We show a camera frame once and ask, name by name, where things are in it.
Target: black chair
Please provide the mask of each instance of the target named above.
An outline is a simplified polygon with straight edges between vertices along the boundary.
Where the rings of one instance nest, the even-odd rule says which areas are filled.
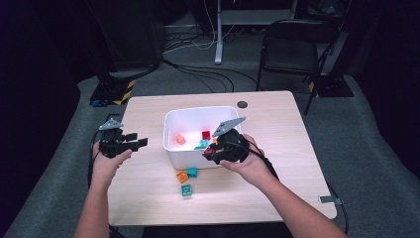
[[[262,40],[257,91],[262,71],[304,75],[311,79],[311,91],[304,114],[316,96],[316,79],[321,75],[330,49],[339,37],[339,28],[329,22],[316,20],[281,20],[266,29]],[[318,47],[326,46],[319,57]]]

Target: cyan block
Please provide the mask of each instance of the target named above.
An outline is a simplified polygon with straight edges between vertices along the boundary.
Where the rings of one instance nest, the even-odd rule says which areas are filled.
[[[209,146],[209,140],[200,141],[200,147],[208,147],[208,146]]]
[[[188,168],[186,170],[186,174],[190,177],[190,178],[197,178],[197,169],[195,168]]]
[[[190,184],[181,186],[182,196],[192,195],[192,186]]]

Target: white plastic bin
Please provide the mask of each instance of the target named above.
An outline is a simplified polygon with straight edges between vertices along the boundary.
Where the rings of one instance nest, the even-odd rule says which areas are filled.
[[[194,107],[168,112],[164,118],[163,146],[173,167],[177,170],[220,167],[202,156],[204,150],[194,148],[200,146],[202,132],[209,131],[211,136],[221,122],[236,118],[238,112],[231,106]],[[241,133],[240,125],[235,129]],[[185,139],[184,144],[176,142],[177,135]]]

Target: colorful block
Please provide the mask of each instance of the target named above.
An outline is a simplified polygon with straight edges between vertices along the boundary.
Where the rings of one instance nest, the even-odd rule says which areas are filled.
[[[207,147],[202,147],[202,146],[199,146],[199,147],[194,147],[194,151],[198,151],[198,150],[205,150]]]
[[[201,140],[200,141],[200,147],[208,147],[209,141],[208,140]]]
[[[214,153],[216,153],[216,150],[215,149],[212,149],[210,147],[207,147],[207,149],[203,153],[203,156],[204,156],[204,154],[214,154]]]
[[[176,174],[176,177],[181,183],[184,183],[189,179],[188,174],[185,171],[179,172],[178,174]]]
[[[197,178],[197,169],[195,168],[188,168],[186,170],[186,174],[189,178]]]
[[[190,196],[192,195],[192,186],[190,184],[182,185],[181,186],[182,196]]]
[[[183,138],[183,136],[177,134],[175,136],[175,142],[179,145],[183,145],[183,144],[185,144],[185,138]]]
[[[210,132],[209,131],[201,132],[201,135],[202,135],[203,140],[209,140],[210,141],[211,136],[210,136]]]

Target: black cable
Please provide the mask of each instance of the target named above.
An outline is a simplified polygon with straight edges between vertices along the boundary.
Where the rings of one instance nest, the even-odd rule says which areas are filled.
[[[192,72],[187,72],[187,71],[184,71],[184,70],[182,70],[182,69],[180,69],[180,68],[177,68],[177,70],[179,70],[179,71],[181,71],[181,72],[183,72],[183,73],[186,73],[186,74],[189,74],[189,75],[191,75],[191,76],[193,76],[193,77],[195,77],[197,80],[199,80],[199,81],[201,81],[204,85],[206,85],[207,86],[207,88],[212,92],[212,93],[214,93],[214,91],[213,91],[213,89],[211,89],[211,87],[207,84],[207,83],[205,83],[201,78],[199,78],[196,74],[194,74],[194,73],[192,73]]]
[[[116,76],[113,76],[113,75],[110,74],[110,77],[112,79],[117,80],[117,81],[131,81],[131,80],[135,80],[135,79],[138,79],[140,77],[146,76],[149,73],[155,71],[157,68],[158,68],[158,63],[149,66],[149,68],[146,69],[146,71],[139,72],[139,73],[136,73],[136,74],[133,74],[133,75],[130,75],[130,76],[116,77]]]
[[[226,87],[226,84],[222,81],[222,80],[220,80],[219,78],[216,78],[216,77],[212,77],[212,76],[207,76],[207,75],[201,75],[201,74],[198,74],[198,73],[193,73],[193,72],[190,72],[190,71],[188,71],[188,70],[185,70],[184,68],[177,68],[179,71],[182,71],[182,72],[184,72],[184,73],[187,73],[187,74],[190,74],[190,75],[192,75],[192,76],[194,76],[194,77],[196,77],[198,80],[200,80],[203,84],[205,84],[209,89],[210,89],[210,91],[212,92],[212,93],[214,93],[214,91],[210,88],[210,86],[208,86],[208,84],[207,83],[205,83],[203,80],[201,80],[200,78],[199,78],[199,76],[201,76],[201,77],[206,77],[206,78],[211,78],[211,79],[213,79],[213,80],[216,80],[216,81],[219,81],[222,85],[223,85],[223,87],[225,88],[225,92],[227,92],[228,91],[228,88]]]
[[[192,41],[198,39],[199,36],[194,36],[194,37],[190,37],[190,38],[185,38],[185,39],[181,39],[180,37],[178,39],[173,40],[173,42],[168,42],[166,44],[166,46],[164,47],[165,51],[170,51],[173,49],[176,49],[180,46],[182,46],[185,43],[191,43]]]
[[[331,187],[331,185],[326,180],[325,180],[325,182],[327,183],[327,187],[330,188],[330,190],[333,192],[334,196],[337,199],[341,200],[341,198],[337,195],[337,193],[334,191],[334,189]],[[343,201],[341,201],[340,206],[343,210],[344,219],[345,219],[345,222],[346,222],[346,227],[345,227],[344,233],[347,235],[349,233],[349,217],[347,215],[347,211],[346,211],[346,208],[344,207],[344,202]]]
[[[181,38],[180,33],[167,33],[166,34],[166,40],[169,42],[179,40],[180,38]]]
[[[213,73],[213,74],[219,75],[221,77],[224,77],[226,80],[228,80],[231,83],[231,85],[232,85],[232,92],[235,92],[235,84],[234,84],[234,82],[229,77],[227,77],[226,75],[223,75],[222,73],[188,69],[188,68],[185,68],[185,67],[182,67],[182,66],[180,68],[182,68],[184,70],[188,70],[188,71],[194,71],[194,72]]]
[[[95,144],[96,136],[98,135],[99,130],[97,130],[90,141],[90,153],[89,153],[89,163],[87,167],[87,188],[90,188],[90,183],[92,182],[92,174],[93,174],[93,162],[98,155],[93,158],[93,146]]]
[[[249,141],[249,140],[247,140],[247,139],[246,139],[246,141],[247,141],[248,143],[252,144],[253,146],[255,146],[255,147],[257,148],[257,150],[259,150],[260,154],[263,156],[263,151],[262,151],[262,150],[260,150],[260,148],[257,146],[257,144],[255,144],[254,142],[251,142],[251,141]]]
[[[254,83],[257,83],[257,81],[255,79],[253,79],[251,76],[246,75],[246,74],[244,74],[242,72],[233,70],[233,69],[222,68],[222,67],[190,66],[190,65],[183,65],[183,64],[175,64],[173,62],[170,62],[170,63],[173,64],[173,65],[176,65],[176,66],[181,66],[181,67],[191,67],[191,68],[197,68],[197,69],[213,69],[213,70],[221,70],[221,71],[230,71],[230,72],[234,72],[234,73],[240,74],[240,75],[242,75],[244,77],[247,77],[250,80],[252,80]]]
[[[212,71],[202,71],[202,70],[189,69],[190,66],[179,65],[179,64],[173,63],[173,62],[171,62],[171,61],[169,61],[167,59],[162,59],[161,61],[164,62],[164,63],[166,63],[167,65],[172,66],[172,67],[177,68],[177,69],[181,68],[181,69],[188,70],[188,71],[193,71],[193,72],[213,73],[213,74],[219,75],[221,77],[224,77],[226,80],[228,80],[231,83],[231,85],[232,85],[232,92],[235,91],[235,84],[234,84],[234,82],[229,77],[227,77],[226,75],[223,75],[222,73],[212,72]]]

